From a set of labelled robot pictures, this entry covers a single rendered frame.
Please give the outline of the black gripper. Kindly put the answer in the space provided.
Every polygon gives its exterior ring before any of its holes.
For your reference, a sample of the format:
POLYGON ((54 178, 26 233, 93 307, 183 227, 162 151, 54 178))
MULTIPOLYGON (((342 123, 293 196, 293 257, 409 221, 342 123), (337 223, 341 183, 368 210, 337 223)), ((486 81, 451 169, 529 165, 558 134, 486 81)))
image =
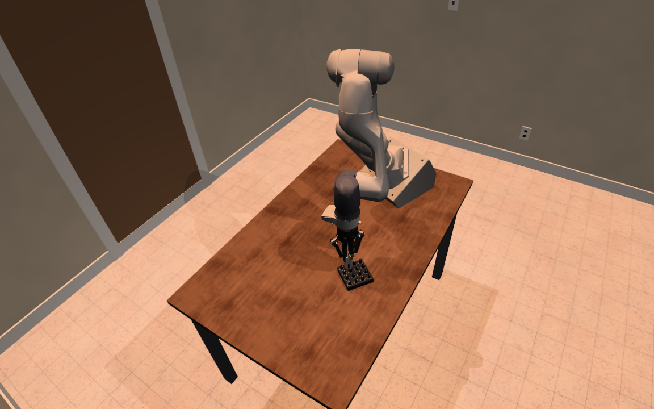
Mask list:
POLYGON ((351 268, 353 267, 353 260, 352 260, 352 258, 354 257, 353 254, 358 253, 358 249, 360 248, 360 243, 364 236, 365 235, 362 230, 358 231, 358 226, 355 227, 355 229, 351 229, 351 230, 340 229, 337 227, 336 237, 334 239, 330 239, 330 242, 337 249, 338 256, 340 258, 343 258, 343 265, 345 266, 346 269, 348 268, 348 263, 350 264, 351 268), (354 243, 354 239, 355 239, 355 243, 354 243), (338 241, 342 243, 342 251, 340 251, 338 247, 338 241), (347 243, 348 243, 348 251, 347 251, 347 243), (348 258, 347 258, 347 254, 348 254, 348 258))

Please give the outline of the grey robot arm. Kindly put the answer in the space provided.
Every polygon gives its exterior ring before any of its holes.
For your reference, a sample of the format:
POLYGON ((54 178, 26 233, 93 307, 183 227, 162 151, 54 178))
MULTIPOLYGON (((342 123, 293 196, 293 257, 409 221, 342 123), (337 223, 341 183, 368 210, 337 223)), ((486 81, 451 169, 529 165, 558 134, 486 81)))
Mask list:
POLYGON ((389 53, 334 50, 326 69, 337 86, 342 81, 335 127, 337 136, 360 157, 370 172, 343 170, 338 174, 334 180, 334 205, 325 208, 321 219, 340 229, 351 230, 362 224, 361 199, 383 201, 389 189, 409 178, 409 149, 388 146, 378 117, 377 85, 390 81, 395 69, 389 53))

